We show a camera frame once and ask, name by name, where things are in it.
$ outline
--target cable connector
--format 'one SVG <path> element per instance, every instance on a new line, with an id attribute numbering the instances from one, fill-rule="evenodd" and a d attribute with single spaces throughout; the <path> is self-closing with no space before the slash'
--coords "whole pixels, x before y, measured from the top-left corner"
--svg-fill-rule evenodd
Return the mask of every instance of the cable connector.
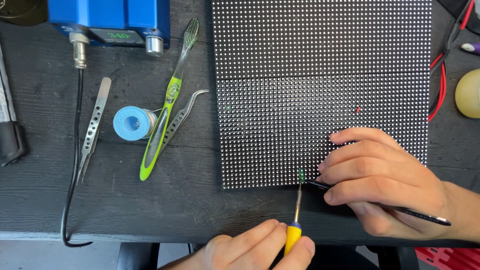
<path id="1" fill-rule="evenodd" d="M 74 66 L 78 69 L 85 69 L 87 67 L 85 45 L 90 45 L 90 39 L 86 35 L 76 32 L 70 32 L 69 39 L 73 44 Z"/>

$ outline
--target yellow ball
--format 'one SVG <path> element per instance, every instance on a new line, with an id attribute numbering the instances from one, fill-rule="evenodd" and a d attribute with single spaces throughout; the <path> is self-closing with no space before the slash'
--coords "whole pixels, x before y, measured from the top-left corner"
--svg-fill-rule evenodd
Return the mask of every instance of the yellow ball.
<path id="1" fill-rule="evenodd" d="M 465 116 L 480 118 L 480 69 L 470 71 L 458 82 L 455 103 Z"/>

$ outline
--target yellow soldering iron handle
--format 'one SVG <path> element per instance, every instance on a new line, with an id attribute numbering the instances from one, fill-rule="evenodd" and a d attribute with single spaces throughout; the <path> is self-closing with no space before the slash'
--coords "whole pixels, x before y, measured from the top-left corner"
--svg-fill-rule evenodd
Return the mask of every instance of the yellow soldering iron handle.
<path id="1" fill-rule="evenodd" d="M 287 227 L 287 242 L 285 243 L 285 252 L 283 256 L 286 256 L 289 251 L 292 249 L 293 245 L 301 237 L 301 227 L 298 222 L 292 222 Z"/>

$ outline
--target purple object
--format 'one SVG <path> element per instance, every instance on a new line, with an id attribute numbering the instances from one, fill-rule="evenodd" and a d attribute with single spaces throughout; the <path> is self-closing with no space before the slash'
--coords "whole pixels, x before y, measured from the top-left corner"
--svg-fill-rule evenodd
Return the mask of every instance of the purple object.
<path id="1" fill-rule="evenodd" d="M 462 45 L 462 49 L 480 55 L 480 43 L 465 43 Z"/>

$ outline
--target digital temperature display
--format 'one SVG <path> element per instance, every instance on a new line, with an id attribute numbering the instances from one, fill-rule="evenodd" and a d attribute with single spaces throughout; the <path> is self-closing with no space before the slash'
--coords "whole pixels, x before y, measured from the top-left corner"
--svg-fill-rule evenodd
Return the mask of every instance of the digital temperature display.
<path id="1" fill-rule="evenodd" d="M 90 28 L 90 30 L 105 43 L 120 45 L 145 44 L 143 38 L 136 31 L 102 28 Z"/>

